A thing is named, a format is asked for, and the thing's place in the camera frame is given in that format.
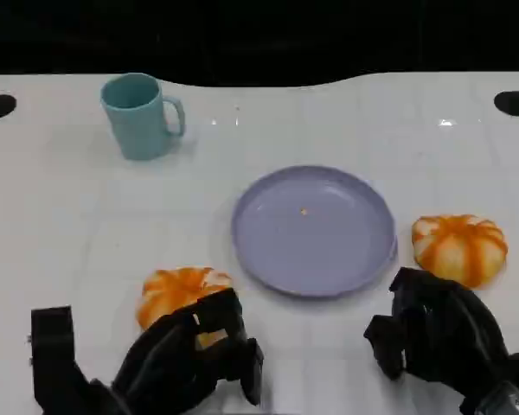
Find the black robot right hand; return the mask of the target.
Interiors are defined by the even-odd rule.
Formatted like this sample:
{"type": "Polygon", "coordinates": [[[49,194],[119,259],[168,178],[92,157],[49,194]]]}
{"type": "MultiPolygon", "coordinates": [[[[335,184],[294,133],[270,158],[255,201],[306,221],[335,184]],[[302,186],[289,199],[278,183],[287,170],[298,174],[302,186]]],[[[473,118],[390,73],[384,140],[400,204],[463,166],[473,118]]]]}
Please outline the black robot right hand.
{"type": "Polygon", "coordinates": [[[382,372],[442,383],[478,403],[498,384],[519,387],[519,353],[508,351],[496,318],[472,291],[428,271],[402,267],[389,290],[389,316],[363,336],[382,372]]]}

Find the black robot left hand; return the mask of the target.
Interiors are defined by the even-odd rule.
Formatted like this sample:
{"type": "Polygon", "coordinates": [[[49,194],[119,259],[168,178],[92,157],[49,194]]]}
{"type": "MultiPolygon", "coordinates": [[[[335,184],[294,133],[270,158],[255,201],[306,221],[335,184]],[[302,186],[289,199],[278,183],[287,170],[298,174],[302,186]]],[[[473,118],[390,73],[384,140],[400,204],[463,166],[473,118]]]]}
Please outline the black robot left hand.
{"type": "Polygon", "coordinates": [[[129,349],[112,390],[132,414],[182,414],[220,380],[259,405],[264,355],[247,336],[236,292],[225,289],[160,317],[129,349]]]}

